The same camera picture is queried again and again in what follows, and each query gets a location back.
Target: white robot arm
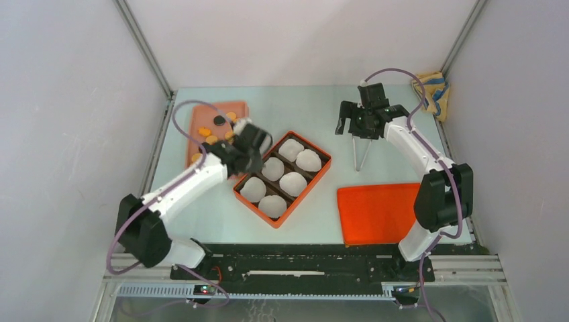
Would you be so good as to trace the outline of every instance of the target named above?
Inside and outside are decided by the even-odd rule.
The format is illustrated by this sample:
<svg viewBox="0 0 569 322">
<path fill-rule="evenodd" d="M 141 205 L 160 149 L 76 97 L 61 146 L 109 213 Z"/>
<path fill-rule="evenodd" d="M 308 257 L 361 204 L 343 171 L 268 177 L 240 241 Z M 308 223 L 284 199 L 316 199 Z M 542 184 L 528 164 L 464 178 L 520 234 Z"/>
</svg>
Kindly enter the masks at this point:
<svg viewBox="0 0 569 322">
<path fill-rule="evenodd" d="M 254 126 L 249 119 L 234 125 L 234 141 L 206 144 L 207 154 L 164 186 L 142 196 L 128 195 L 121 201 L 117 230 L 144 205 L 148 208 L 137 217 L 119 238 L 127 252 L 145 267 L 161 262 L 198 268 L 211 252 L 195 239 L 172 239 L 168 228 L 181 211 L 213 186 L 230 176 L 259 171 L 262 154 L 272 145 L 268 132 Z M 208 267 L 198 268 L 208 271 Z"/>
<path fill-rule="evenodd" d="M 349 133 L 369 140 L 386 139 L 408 158 L 422 178 L 414 204 L 417 220 L 399 243 L 397 254 L 402 263 L 414 262 L 441 232 L 458 224 L 458 211 L 453 192 L 447 188 L 450 181 L 445 168 L 452 173 L 458 187 L 463 217 L 472 214 L 472 169 L 467 164 L 455 164 L 425 140 L 405 108 L 390 106 L 381 83 L 362 85 L 358 87 L 361 102 L 343 101 L 340 105 L 335 132 L 343 134 L 346 119 L 351 119 Z"/>
</svg>

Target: tabletop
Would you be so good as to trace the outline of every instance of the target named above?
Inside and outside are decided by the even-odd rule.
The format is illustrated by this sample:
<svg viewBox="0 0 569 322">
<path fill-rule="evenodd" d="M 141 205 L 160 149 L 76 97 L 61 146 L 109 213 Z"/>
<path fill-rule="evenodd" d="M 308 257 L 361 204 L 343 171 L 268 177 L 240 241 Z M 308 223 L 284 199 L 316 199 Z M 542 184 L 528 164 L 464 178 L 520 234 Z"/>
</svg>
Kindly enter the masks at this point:
<svg viewBox="0 0 569 322">
<path fill-rule="evenodd" d="M 385 85 L 391 105 L 411 111 L 419 103 L 409 85 Z M 363 169 L 354 170 L 352 137 L 334 134 L 343 100 L 357 101 L 356 86 L 228 87 L 180 89 L 176 103 L 198 99 L 210 103 L 246 101 L 252 121 L 266 129 L 275 141 L 295 131 L 332 157 L 331 168 L 315 185 L 283 225 L 274 229 L 239 202 L 233 191 L 235 180 L 219 184 L 199 197 L 178 215 L 168 233 L 173 238 L 195 238 L 203 243 L 228 244 L 343 244 L 336 191 L 345 186 L 420 182 L 409 161 L 385 140 L 372 143 Z M 178 122 L 189 128 L 191 106 L 178 112 Z M 443 151 L 431 114 L 418 112 L 413 121 L 423 135 Z M 185 169 L 186 139 L 168 125 L 152 182 L 152 190 L 166 184 Z M 356 139 L 358 160 L 367 141 Z M 457 240 L 444 237 L 442 244 L 472 242 L 467 225 Z"/>
</svg>

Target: white dumpling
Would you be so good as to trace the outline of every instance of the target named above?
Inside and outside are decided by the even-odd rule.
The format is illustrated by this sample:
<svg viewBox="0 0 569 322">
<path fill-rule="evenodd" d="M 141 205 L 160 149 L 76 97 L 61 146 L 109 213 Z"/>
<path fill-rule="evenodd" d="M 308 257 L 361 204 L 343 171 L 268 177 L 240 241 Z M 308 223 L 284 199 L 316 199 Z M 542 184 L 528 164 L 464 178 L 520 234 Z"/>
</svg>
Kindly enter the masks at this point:
<svg viewBox="0 0 569 322">
<path fill-rule="evenodd" d="M 277 219 L 287 210 L 287 202 L 281 196 L 266 196 L 259 202 L 259 210 Z"/>
<path fill-rule="evenodd" d="M 245 182 L 239 193 L 245 199 L 249 200 L 250 203 L 258 203 L 263 199 L 263 197 L 265 197 L 266 186 L 261 179 L 253 176 Z"/>
<path fill-rule="evenodd" d="M 299 153 L 304 150 L 304 146 L 294 139 L 288 139 L 278 149 L 278 153 L 284 156 L 288 161 L 294 162 Z"/>
<path fill-rule="evenodd" d="M 277 181 L 285 173 L 285 164 L 278 158 L 271 157 L 265 162 L 261 173 L 268 180 Z"/>
<path fill-rule="evenodd" d="M 278 182 L 280 188 L 293 197 L 298 197 L 308 185 L 306 179 L 298 172 L 289 172 Z"/>
<path fill-rule="evenodd" d="M 304 171 L 317 172 L 322 169 L 322 162 L 316 152 L 304 150 L 297 156 L 297 166 Z"/>
</svg>

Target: wire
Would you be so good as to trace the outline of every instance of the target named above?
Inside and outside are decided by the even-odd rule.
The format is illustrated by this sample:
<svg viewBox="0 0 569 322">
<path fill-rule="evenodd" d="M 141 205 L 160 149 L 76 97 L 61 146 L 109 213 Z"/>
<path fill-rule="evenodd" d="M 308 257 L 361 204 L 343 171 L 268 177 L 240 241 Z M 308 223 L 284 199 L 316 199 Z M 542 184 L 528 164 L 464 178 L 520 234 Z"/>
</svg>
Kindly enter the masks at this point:
<svg viewBox="0 0 569 322">
<path fill-rule="evenodd" d="M 178 124 L 178 121 L 176 120 L 176 115 L 177 115 L 178 111 L 180 110 L 180 108 L 185 106 L 185 105 L 190 105 L 190 104 L 206 105 L 206 106 L 216 110 L 218 112 L 218 114 L 223 116 L 227 120 L 227 124 L 231 124 L 231 120 L 227 117 L 227 115 L 225 113 L 223 113 L 221 110 L 216 108 L 214 105 L 207 103 L 207 102 L 204 102 L 204 101 L 198 101 L 198 100 L 191 99 L 191 100 L 183 101 L 174 107 L 174 110 L 172 112 L 172 123 L 174 124 L 174 127 L 180 133 L 182 133 L 188 140 L 190 140 L 193 143 L 198 145 L 198 147 L 202 153 L 202 157 L 200 158 L 200 161 L 198 162 L 196 167 L 194 167 L 194 169 L 191 172 L 189 172 L 188 174 L 186 174 L 185 176 L 183 176 L 182 178 L 180 178 L 179 180 L 174 182 L 168 188 L 164 189 L 164 191 L 162 191 L 161 193 L 156 195 L 154 198 L 150 199 L 145 205 L 142 205 L 142 207 L 140 207 L 137 211 L 135 211 L 134 214 L 131 217 L 129 217 L 124 222 L 124 224 L 119 228 L 119 230 L 117 231 L 117 233 L 116 233 L 115 237 L 113 238 L 113 241 L 111 242 L 111 245 L 109 246 L 109 249 L 107 251 L 107 270 L 113 275 L 124 274 L 124 273 L 126 273 L 126 272 L 132 270 L 133 268 L 140 265 L 140 261 L 137 261 L 137 262 L 133 263 L 131 266 L 124 268 L 123 270 L 115 270 L 111 264 L 111 259 L 113 257 L 113 250 L 115 249 L 116 245 L 119 242 L 120 237 L 123 235 L 123 233 L 128 228 L 128 226 L 133 221 L 135 221 L 136 218 L 138 218 L 146 209 L 148 209 L 150 206 L 152 206 L 154 203 L 156 203 L 158 201 L 159 197 L 163 197 L 164 195 L 167 195 L 170 191 L 174 190 L 177 186 L 182 184 L 184 181 L 186 181 L 186 180 L 190 179 L 192 176 L 194 176 L 196 174 L 197 170 L 201 169 L 205 163 L 207 151 L 206 151 L 205 147 L 203 146 L 203 144 L 201 142 L 197 141 L 196 139 L 192 138 L 192 136 L 190 136 L 188 133 L 186 133 L 180 127 L 180 125 Z M 199 303 L 192 302 L 194 305 L 196 305 L 196 306 L 199 305 L 201 307 L 220 307 L 220 306 L 223 306 L 223 305 L 226 305 L 229 303 L 229 294 L 223 288 L 221 288 L 219 285 L 216 285 L 215 283 L 211 282 L 210 280 L 207 280 L 206 278 L 202 277 L 201 275 L 197 274 L 196 272 L 193 272 L 190 268 L 187 268 L 186 266 L 183 266 L 183 265 L 178 265 L 178 266 L 181 267 L 183 270 L 186 270 L 187 272 L 189 272 L 190 274 L 192 274 L 193 276 L 195 276 L 199 280 L 206 282 L 207 284 L 210 284 L 211 286 L 214 286 L 217 290 L 222 292 L 226 297 L 225 301 L 220 305 L 201 305 Z M 159 309 L 163 309 L 165 307 L 169 307 L 169 306 L 174 305 L 174 304 L 186 303 L 187 301 L 189 301 L 189 300 L 177 300 L 177 301 L 173 301 L 170 303 L 166 303 L 165 305 L 162 305 L 161 307 L 153 309 L 147 313 L 143 313 L 143 315 L 151 314 L 153 312 L 156 312 Z"/>
<path fill-rule="evenodd" d="M 210 309 L 216 309 L 222 306 L 225 306 L 226 304 L 229 303 L 229 293 L 227 293 L 227 291 L 225 289 L 223 289 L 220 285 L 215 284 L 213 282 L 211 282 L 210 280 L 202 277 L 200 274 L 197 274 L 196 272 L 194 272 L 193 270 L 191 270 L 190 268 L 184 266 L 184 265 L 177 265 L 179 268 L 182 268 L 183 270 L 185 270 L 186 272 L 192 274 L 194 277 L 196 277 L 197 279 L 201 280 L 202 282 L 205 282 L 207 284 L 210 284 L 211 286 L 215 287 L 219 292 L 223 293 L 223 295 L 225 296 L 225 300 L 222 303 L 219 304 L 201 304 L 201 303 L 197 303 L 192 301 L 191 299 L 185 299 L 185 300 L 174 300 L 168 303 L 165 303 L 163 305 L 160 305 L 159 307 L 155 307 L 150 311 L 146 311 L 143 313 L 130 313 L 125 311 L 124 307 L 123 307 L 123 301 L 120 301 L 118 303 L 118 307 L 121 313 L 123 313 L 124 315 L 128 316 L 128 317 L 145 317 L 147 315 L 151 315 L 154 314 L 166 307 L 170 307 L 172 305 L 177 305 L 177 304 L 192 304 L 194 307 L 205 307 L 205 308 L 210 308 Z M 220 276 L 220 282 L 221 282 L 221 270 L 219 269 L 219 267 L 215 267 L 217 268 L 217 271 L 219 272 L 219 276 Z"/>
<path fill-rule="evenodd" d="M 434 249 L 434 247 L 438 244 L 438 242 L 441 240 L 441 238 L 443 236 L 446 236 L 446 237 L 451 238 L 451 239 L 457 239 L 460 237 L 460 234 L 462 233 L 463 215 L 462 215 L 462 206 L 461 206 L 461 202 L 460 202 L 460 196 L 458 195 L 458 188 L 456 186 L 456 181 L 454 180 L 454 176 L 450 172 L 450 169 L 446 166 L 446 164 L 442 160 L 440 160 L 439 154 L 437 152 L 435 152 L 435 150 L 431 147 L 431 145 L 427 142 L 427 140 L 425 140 L 423 137 L 421 137 L 419 132 L 415 131 L 415 128 L 413 127 L 413 124 L 411 123 L 411 118 L 414 116 L 414 114 L 418 110 L 420 110 L 421 106 L 424 105 L 425 100 L 427 98 L 427 91 L 425 90 L 425 85 L 414 74 L 412 74 L 411 72 L 408 72 L 406 70 L 400 69 L 400 68 L 384 68 L 382 70 L 378 70 L 378 71 L 372 73 L 370 76 L 368 76 L 368 78 L 366 78 L 364 81 L 367 83 L 371 78 L 373 78 L 374 76 L 376 76 L 378 74 L 381 74 L 382 72 L 401 72 L 403 74 L 410 76 L 421 87 L 421 100 L 420 100 L 419 104 L 416 106 L 416 108 L 414 108 L 412 110 L 412 112 L 410 112 L 410 114 L 407 118 L 407 129 L 411 132 L 411 134 L 413 134 L 413 136 L 415 136 L 417 138 L 417 140 L 419 142 L 421 142 L 421 144 L 425 147 L 425 149 L 427 149 L 427 151 L 433 156 L 433 158 L 435 158 L 435 161 L 443 168 L 443 171 L 445 172 L 446 176 L 448 177 L 448 180 L 450 181 L 452 194 L 454 196 L 454 202 L 456 204 L 456 213 L 457 213 L 456 217 L 458 219 L 458 226 L 457 226 L 456 234 L 451 235 L 451 234 L 447 233 L 446 231 L 441 231 L 439 233 L 439 235 L 433 240 L 431 245 L 429 245 L 429 247 L 427 247 L 427 249 L 423 252 L 423 254 L 421 255 L 421 259 L 419 260 L 419 287 L 421 289 L 421 293 L 423 293 L 423 300 L 425 301 L 425 304 L 424 305 L 418 305 L 418 307 L 425 307 L 427 309 L 427 311 L 429 312 L 429 315 L 433 321 L 436 321 L 436 318 L 434 316 L 434 314 L 436 313 L 437 315 L 439 315 L 439 317 L 442 319 L 443 322 L 446 322 L 443 315 L 439 311 L 437 311 L 436 309 L 432 308 L 429 305 L 429 301 L 427 300 L 427 293 L 425 292 L 425 280 L 423 279 L 423 265 L 425 263 L 425 258 L 427 257 L 428 253 L 430 253 Z"/>
<path fill-rule="evenodd" d="M 217 275 L 219 276 L 219 278 L 217 279 L 217 284 L 221 284 L 221 279 L 223 278 L 223 276 L 221 275 L 221 269 L 219 268 L 219 266 L 214 266 L 212 268 L 212 270 L 217 270 Z"/>
<path fill-rule="evenodd" d="M 417 305 L 402 305 L 398 300 L 395 300 L 395 305 L 397 305 L 399 307 L 399 309 L 416 309 L 417 307 L 426 307 L 426 305 L 422 305 L 422 304 L 417 304 Z M 437 310 L 437 309 L 433 309 L 433 312 L 436 313 L 443 322 L 447 322 L 446 319 L 444 318 L 443 314 Z"/>
</svg>

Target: black bottle cap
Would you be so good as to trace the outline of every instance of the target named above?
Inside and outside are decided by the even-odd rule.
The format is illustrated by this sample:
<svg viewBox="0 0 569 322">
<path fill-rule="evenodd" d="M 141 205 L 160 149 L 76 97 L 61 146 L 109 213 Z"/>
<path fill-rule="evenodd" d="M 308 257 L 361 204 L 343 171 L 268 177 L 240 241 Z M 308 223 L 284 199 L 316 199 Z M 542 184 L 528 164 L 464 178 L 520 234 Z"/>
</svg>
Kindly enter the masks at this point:
<svg viewBox="0 0 569 322">
<path fill-rule="evenodd" d="M 218 115 L 213 118 L 213 124 L 217 126 L 222 126 L 223 124 L 225 124 L 225 118 L 221 115 Z"/>
</svg>

